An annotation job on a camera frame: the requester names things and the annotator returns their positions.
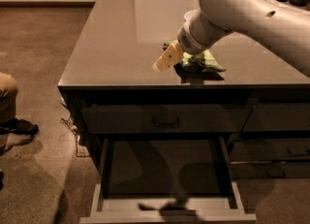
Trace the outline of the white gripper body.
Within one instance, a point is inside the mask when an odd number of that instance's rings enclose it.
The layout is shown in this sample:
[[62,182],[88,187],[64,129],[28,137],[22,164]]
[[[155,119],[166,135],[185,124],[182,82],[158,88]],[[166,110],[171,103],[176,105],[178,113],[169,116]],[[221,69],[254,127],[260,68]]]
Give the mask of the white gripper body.
[[184,19],[177,34],[177,42],[184,52],[192,55],[204,52],[232,33],[230,29],[211,23],[200,10],[187,12]]

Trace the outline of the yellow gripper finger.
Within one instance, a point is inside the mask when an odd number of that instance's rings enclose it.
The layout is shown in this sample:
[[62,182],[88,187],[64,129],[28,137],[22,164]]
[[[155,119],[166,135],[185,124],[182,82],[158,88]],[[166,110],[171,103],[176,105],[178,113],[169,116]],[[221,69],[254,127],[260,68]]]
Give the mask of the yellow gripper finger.
[[164,43],[163,50],[163,53],[153,64],[153,69],[156,72],[162,72],[183,59],[184,51],[178,42]]

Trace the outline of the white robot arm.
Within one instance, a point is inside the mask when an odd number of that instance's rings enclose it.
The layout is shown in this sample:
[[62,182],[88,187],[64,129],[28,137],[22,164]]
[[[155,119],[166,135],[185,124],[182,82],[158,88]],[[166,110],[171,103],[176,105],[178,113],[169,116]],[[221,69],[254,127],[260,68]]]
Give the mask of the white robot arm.
[[199,0],[185,16],[177,41],[153,64],[157,72],[198,55],[237,32],[258,42],[303,75],[310,76],[310,15],[276,0]]

